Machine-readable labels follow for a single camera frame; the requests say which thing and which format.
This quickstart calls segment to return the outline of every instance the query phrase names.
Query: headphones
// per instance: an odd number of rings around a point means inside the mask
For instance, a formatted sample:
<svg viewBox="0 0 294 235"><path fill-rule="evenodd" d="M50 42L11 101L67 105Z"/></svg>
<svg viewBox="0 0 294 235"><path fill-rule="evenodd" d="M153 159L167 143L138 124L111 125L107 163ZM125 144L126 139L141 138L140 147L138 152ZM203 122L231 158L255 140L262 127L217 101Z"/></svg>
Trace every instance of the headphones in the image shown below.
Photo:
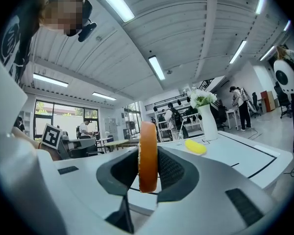
<svg viewBox="0 0 294 235"><path fill-rule="evenodd" d="M85 2L83 3L83 8L82 8L82 14L83 14L82 25L77 24L76 29L71 29L70 33L67 34L68 37L75 36L77 33L79 33L78 41L84 42L90 36L93 30L97 27L97 24L95 22L92 22L89 19L92 10L93 10L93 7L91 3L88 0L85 0Z"/></svg>
<svg viewBox="0 0 294 235"><path fill-rule="evenodd" d="M294 94L294 63L289 59L274 62L274 74L286 94Z"/></svg>

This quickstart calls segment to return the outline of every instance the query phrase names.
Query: wooden cabinet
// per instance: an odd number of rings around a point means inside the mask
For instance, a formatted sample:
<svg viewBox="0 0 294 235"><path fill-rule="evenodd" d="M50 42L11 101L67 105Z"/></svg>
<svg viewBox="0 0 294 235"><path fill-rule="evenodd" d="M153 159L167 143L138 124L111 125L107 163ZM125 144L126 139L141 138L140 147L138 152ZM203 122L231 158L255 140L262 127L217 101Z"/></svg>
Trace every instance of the wooden cabinet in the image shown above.
<svg viewBox="0 0 294 235"><path fill-rule="evenodd" d="M275 109L275 103L274 103L272 91L264 91L264 92L261 92L260 95L265 102L266 112L273 111Z"/></svg>

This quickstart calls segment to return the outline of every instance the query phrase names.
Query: black chair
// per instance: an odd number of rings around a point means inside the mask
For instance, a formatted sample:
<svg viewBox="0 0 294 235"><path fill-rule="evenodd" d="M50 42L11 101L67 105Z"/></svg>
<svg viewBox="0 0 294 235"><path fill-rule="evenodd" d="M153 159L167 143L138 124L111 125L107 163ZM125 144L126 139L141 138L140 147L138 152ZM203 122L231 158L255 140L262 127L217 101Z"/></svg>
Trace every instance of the black chair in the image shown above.
<svg viewBox="0 0 294 235"><path fill-rule="evenodd" d="M250 117L257 117L257 115L260 115L261 116L261 114L259 113L259 105L258 105L258 99L257 99L257 95L256 95L256 92L254 92L253 93L253 105L254 105L254 107L255 107L255 109L256 109L256 111L257 112L252 112L252 114L250 115Z"/></svg>
<svg viewBox="0 0 294 235"><path fill-rule="evenodd" d="M289 101L288 95L282 91L278 82L275 83L274 90L277 93L279 105L281 108L280 118L282 118L285 114L289 114L289 117L291 118L292 117L291 103Z"/></svg>
<svg viewBox="0 0 294 235"><path fill-rule="evenodd" d="M226 118L226 108L223 105L218 106L218 117L216 118L216 124L217 128L222 128L224 130L225 127L229 127L228 125L225 125L224 123L227 121Z"/></svg>

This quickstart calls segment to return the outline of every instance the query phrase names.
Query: railing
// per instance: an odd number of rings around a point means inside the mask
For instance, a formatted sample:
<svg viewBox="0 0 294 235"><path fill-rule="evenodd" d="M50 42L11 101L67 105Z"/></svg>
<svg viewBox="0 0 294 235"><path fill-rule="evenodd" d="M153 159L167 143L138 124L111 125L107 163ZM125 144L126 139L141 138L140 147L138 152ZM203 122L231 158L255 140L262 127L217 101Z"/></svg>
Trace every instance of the railing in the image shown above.
<svg viewBox="0 0 294 235"><path fill-rule="evenodd" d="M171 97L171 98L168 98L168 99L165 99L165 100L161 100L159 102L155 102L153 104L148 104L148 105L145 105L145 109L146 109L146 111L149 111L149 110L153 109L154 106L157 106L159 104L163 104L163 103L166 103L166 102L171 102L173 99L179 99L179 98L182 98L182 97L185 97L185 96L187 96L187 94L183 93L183 95L174 96L174 97Z"/></svg>
<svg viewBox="0 0 294 235"><path fill-rule="evenodd" d="M211 84L211 81L214 79L209 79L209 80L205 80L201 83L201 85L198 87L198 89L204 91L205 89L208 88L208 86Z"/></svg>

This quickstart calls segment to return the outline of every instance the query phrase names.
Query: ceiling light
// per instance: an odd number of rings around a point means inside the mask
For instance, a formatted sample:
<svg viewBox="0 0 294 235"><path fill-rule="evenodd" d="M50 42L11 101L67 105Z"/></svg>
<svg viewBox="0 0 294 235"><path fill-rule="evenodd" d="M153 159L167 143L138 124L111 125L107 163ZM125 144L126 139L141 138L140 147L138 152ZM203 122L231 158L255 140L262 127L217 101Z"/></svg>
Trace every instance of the ceiling light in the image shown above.
<svg viewBox="0 0 294 235"><path fill-rule="evenodd" d="M272 50L274 49L274 46L272 46L271 48L270 48L270 50L268 50L268 52L260 59L260 61L263 61L265 58L266 58L266 56L268 56L269 55L269 53L270 52L272 52Z"/></svg>
<svg viewBox="0 0 294 235"><path fill-rule="evenodd" d="M243 40L243 41L241 42L241 45L240 45L240 47L238 48L238 50L236 51L236 53L234 54L234 57L231 59L230 64L233 64L233 63L234 63L234 61L235 61L235 60L237 59L237 57L240 55L240 53L241 53L241 51L243 50L243 48L244 48L244 46L245 46L246 43L247 43L246 40Z"/></svg>
<svg viewBox="0 0 294 235"><path fill-rule="evenodd" d="M286 26L285 26L285 28L284 28L283 31L287 31L288 28L289 28L289 26L290 26L290 24L291 24L291 20L288 20L288 23L286 24Z"/></svg>
<svg viewBox="0 0 294 235"><path fill-rule="evenodd" d="M61 82L59 80L56 80L56 79L53 79L53 78L49 78L49 77L46 77L46 76L42 76L42 75L36 74L36 73L34 73L34 78L35 79L38 79L38 80L42 80L42 81L48 82L48 83L60 85L60 86L63 86L63 87L67 87L69 85L68 83Z"/></svg>
<svg viewBox="0 0 294 235"><path fill-rule="evenodd" d="M94 92L93 95L94 95L94 96L103 97L103 98L106 98L106 99L109 99L109 100L112 100L112 101L117 100L116 98L109 97L109 96L105 96L105 95L99 94L99 93L97 93L97 92Z"/></svg>
<svg viewBox="0 0 294 235"><path fill-rule="evenodd" d="M106 0L108 4L117 12L124 22L130 21L135 16L124 0Z"/></svg>
<svg viewBox="0 0 294 235"><path fill-rule="evenodd" d="M256 9L256 14L259 15L264 7L264 4L265 4L265 1L266 0L259 0L258 2L258 6L257 6L257 9Z"/></svg>
<svg viewBox="0 0 294 235"><path fill-rule="evenodd" d="M158 63L157 57L156 56L152 56L149 58L149 61L154 69L154 71L157 73L157 76L160 80L165 80L165 76L163 75L162 69Z"/></svg>

